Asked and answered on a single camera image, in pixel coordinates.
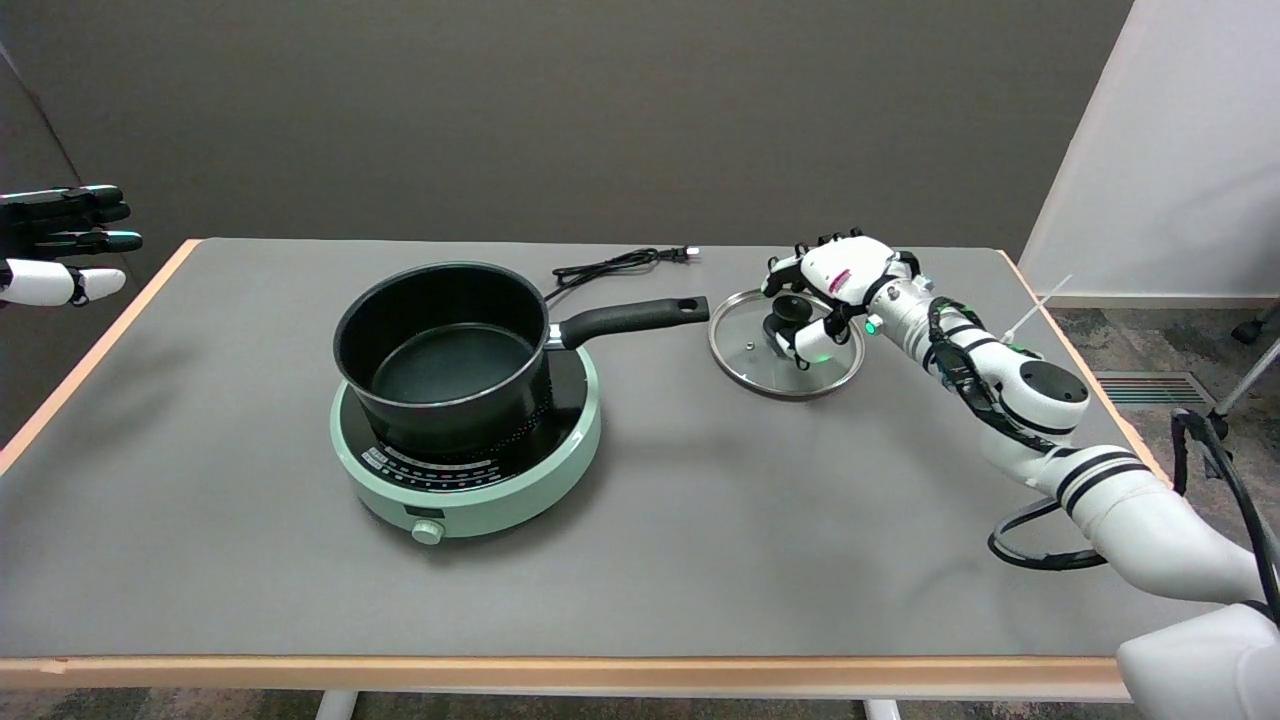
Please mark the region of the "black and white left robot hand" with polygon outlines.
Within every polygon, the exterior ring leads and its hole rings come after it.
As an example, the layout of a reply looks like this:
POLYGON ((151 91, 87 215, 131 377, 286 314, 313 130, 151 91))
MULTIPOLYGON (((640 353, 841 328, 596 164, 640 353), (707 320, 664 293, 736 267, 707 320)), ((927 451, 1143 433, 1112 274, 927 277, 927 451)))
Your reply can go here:
POLYGON ((4 193, 3 306, 82 307, 119 292, 127 282, 124 270, 65 260, 142 249, 140 233, 110 228, 129 217, 125 196, 114 184, 4 193))

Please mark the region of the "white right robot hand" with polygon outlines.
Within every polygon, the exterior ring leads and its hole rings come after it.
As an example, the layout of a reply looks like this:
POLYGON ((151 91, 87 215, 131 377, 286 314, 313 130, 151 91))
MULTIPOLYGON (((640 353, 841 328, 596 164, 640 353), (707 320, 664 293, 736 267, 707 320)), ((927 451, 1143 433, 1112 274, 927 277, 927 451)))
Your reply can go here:
POLYGON ((773 343, 799 369, 831 360, 858 327, 878 334, 886 315, 872 309, 886 290, 910 284, 920 274, 916 256, 891 249, 858 231, 822 236, 814 246, 800 243, 787 258, 771 260, 760 292, 772 299, 783 290, 809 293, 829 307, 819 320, 795 331, 774 331, 773 343))

